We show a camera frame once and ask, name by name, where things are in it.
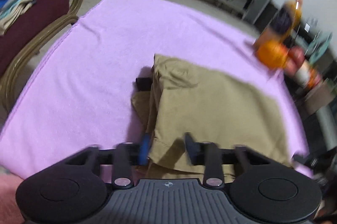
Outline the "large orange fruit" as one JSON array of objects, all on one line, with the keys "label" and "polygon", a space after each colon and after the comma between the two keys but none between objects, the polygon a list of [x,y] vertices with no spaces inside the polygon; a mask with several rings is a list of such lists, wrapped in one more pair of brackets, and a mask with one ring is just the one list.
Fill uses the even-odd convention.
[{"label": "large orange fruit", "polygon": [[283,44],[270,40],[260,45],[255,55],[260,63],[271,70],[276,70],[286,67],[288,52]]}]

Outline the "khaki shorts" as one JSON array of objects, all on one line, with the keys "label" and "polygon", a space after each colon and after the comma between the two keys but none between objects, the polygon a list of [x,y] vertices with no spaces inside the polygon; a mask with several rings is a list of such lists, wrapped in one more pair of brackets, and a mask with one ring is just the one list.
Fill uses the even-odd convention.
[{"label": "khaki shorts", "polygon": [[131,99],[151,135],[147,178],[202,178],[190,164],[183,137],[230,149],[245,145],[290,165],[286,130],[278,104],[251,84],[188,61],[155,55],[149,91]]}]

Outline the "pink fleece blanket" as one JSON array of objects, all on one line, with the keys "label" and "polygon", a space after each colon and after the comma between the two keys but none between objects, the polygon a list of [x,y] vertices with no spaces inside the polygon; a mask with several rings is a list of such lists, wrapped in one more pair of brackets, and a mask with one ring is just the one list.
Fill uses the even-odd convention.
[{"label": "pink fleece blanket", "polygon": [[253,55],[253,37],[165,0],[102,0],[43,57],[1,131],[1,166],[22,178],[92,144],[136,141],[134,80],[155,54],[185,59],[254,85],[278,104],[291,154],[308,153],[280,72]]}]

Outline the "white wrapped fruit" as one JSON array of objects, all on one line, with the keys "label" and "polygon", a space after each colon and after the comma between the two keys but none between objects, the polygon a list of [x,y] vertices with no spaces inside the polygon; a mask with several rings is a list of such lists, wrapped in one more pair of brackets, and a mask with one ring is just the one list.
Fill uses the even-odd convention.
[{"label": "white wrapped fruit", "polygon": [[294,75],[294,80],[301,87],[307,87],[311,79],[311,66],[310,63],[305,60],[302,66],[297,70]]}]

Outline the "orange juice bottle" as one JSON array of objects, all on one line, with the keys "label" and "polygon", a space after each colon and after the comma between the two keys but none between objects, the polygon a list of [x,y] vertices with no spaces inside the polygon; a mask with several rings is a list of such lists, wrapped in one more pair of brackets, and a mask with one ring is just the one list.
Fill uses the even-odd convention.
[{"label": "orange juice bottle", "polygon": [[302,5],[303,0],[286,1],[254,42],[253,48],[257,50],[271,40],[283,43],[294,27],[300,24]]}]

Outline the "red apple front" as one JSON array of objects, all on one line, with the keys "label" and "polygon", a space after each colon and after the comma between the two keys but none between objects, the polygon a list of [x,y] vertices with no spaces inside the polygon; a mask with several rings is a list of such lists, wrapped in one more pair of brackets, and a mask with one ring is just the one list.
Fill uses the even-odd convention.
[{"label": "red apple front", "polygon": [[293,77],[304,63],[304,52],[301,47],[292,47],[287,53],[287,60],[284,72],[287,76]]}]

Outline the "maroon chair with gold frame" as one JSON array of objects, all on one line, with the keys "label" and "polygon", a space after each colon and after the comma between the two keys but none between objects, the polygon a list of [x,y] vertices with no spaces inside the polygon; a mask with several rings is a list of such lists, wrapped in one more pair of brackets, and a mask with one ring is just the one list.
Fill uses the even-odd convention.
[{"label": "maroon chair with gold frame", "polygon": [[17,77],[30,59],[78,20],[83,0],[37,0],[1,37],[1,105],[10,112]]}]

